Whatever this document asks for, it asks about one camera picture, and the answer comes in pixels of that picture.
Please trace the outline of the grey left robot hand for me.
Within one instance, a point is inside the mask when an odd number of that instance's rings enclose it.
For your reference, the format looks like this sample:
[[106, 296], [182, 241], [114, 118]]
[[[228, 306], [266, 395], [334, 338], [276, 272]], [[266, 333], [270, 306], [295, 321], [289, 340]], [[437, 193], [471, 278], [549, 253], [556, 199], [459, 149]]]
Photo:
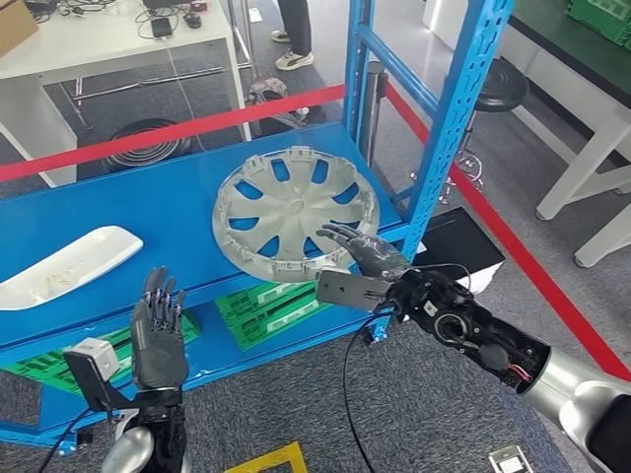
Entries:
[[143, 391], [180, 389], [188, 376], [182, 329], [184, 292], [165, 266], [152, 269], [131, 313], [132, 376]]

